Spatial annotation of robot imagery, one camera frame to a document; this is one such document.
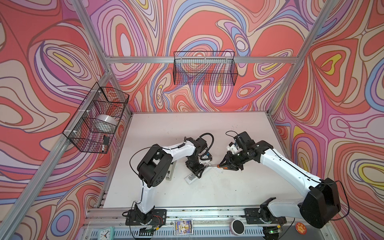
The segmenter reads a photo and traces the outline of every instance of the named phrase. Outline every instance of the white table surface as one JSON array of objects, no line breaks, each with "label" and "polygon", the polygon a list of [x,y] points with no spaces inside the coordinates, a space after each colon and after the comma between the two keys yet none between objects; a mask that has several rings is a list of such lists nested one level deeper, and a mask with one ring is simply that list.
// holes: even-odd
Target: white table surface
[{"label": "white table surface", "polygon": [[[159,144],[170,146],[183,141],[184,136],[198,138],[205,132],[215,137],[210,149],[212,165],[219,164],[227,145],[234,139],[228,130],[247,131],[255,141],[265,140],[283,154],[274,131],[264,112],[250,113],[145,113],[134,114],[117,163],[104,208],[131,207],[141,197],[140,179],[129,167],[129,159],[138,150]],[[203,137],[210,144],[210,136]],[[132,159],[136,170],[145,149]],[[184,178],[191,174],[182,158],[176,161],[171,181],[163,180],[156,187],[156,207],[245,206],[258,205],[270,197],[301,198],[296,189],[270,168],[249,161],[243,171],[212,167],[202,178],[189,185]]]}]

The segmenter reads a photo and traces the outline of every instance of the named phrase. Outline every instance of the psychedelic patterned wall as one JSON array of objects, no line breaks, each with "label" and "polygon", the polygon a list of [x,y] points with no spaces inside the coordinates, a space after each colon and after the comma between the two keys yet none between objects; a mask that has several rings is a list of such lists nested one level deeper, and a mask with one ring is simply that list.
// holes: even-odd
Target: psychedelic patterned wall
[{"label": "psychedelic patterned wall", "polygon": [[239,73],[235,86],[175,85],[173,64],[140,64],[136,69],[115,64],[114,73],[123,91],[132,96],[129,105],[133,112],[264,111],[290,66],[238,64],[244,73]]},{"label": "psychedelic patterned wall", "polygon": [[[109,56],[233,50],[296,56],[322,0],[94,0],[87,12]],[[115,64],[133,111],[264,111],[289,64],[238,64],[233,86],[175,86],[173,64]]]},{"label": "psychedelic patterned wall", "polygon": [[[0,220],[103,73],[69,1],[0,1]],[[108,154],[71,145],[14,239],[73,239],[101,191],[117,139]]]},{"label": "psychedelic patterned wall", "polygon": [[273,114],[295,163],[344,183],[340,239],[384,239],[383,39],[383,1],[340,0]]}]

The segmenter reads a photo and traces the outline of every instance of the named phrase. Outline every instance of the analog clock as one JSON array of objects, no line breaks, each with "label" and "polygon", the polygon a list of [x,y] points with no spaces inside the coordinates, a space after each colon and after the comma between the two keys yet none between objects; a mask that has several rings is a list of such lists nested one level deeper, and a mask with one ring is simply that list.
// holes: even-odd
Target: analog clock
[{"label": "analog clock", "polygon": [[113,240],[113,227],[107,227],[99,231],[98,240]]}]

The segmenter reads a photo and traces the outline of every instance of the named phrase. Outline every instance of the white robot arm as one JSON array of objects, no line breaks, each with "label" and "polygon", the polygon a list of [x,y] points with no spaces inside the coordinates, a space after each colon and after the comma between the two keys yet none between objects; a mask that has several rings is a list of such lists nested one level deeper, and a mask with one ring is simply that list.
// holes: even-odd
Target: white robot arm
[{"label": "white robot arm", "polygon": [[[207,142],[202,138],[205,135],[212,137],[211,145],[208,147]],[[135,204],[134,218],[142,224],[149,223],[153,218],[154,209],[154,193],[155,188],[166,177],[169,166],[172,162],[187,157],[185,162],[193,174],[198,178],[201,177],[205,165],[202,163],[211,160],[209,149],[212,147],[214,137],[210,133],[204,133],[196,140],[193,138],[184,138],[184,142],[167,147],[153,145],[137,166],[139,178],[142,180],[142,196],[141,201]]]},{"label": "white robot arm", "polygon": [[228,152],[218,167],[243,170],[244,163],[255,160],[274,170],[303,196],[301,199],[268,199],[261,205],[261,218],[303,218],[310,225],[321,228],[340,211],[339,194],[333,180],[322,180],[305,171],[269,143],[255,143],[247,132],[236,135],[234,139],[236,143],[230,143]]}]

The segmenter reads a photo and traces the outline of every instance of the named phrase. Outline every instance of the wire basket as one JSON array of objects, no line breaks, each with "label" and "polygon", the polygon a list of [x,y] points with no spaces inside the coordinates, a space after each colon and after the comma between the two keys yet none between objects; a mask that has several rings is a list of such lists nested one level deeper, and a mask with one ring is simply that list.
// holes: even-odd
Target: wire basket
[{"label": "wire basket", "polygon": [[234,86],[238,75],[234,56],[233,51],[175,51],[174,84]]},{"label": "wire basket", "polygon": [[63,134],[81,152],[107,153],[128,100],[129,95],[118,89],[99,86],[75,127]]}]

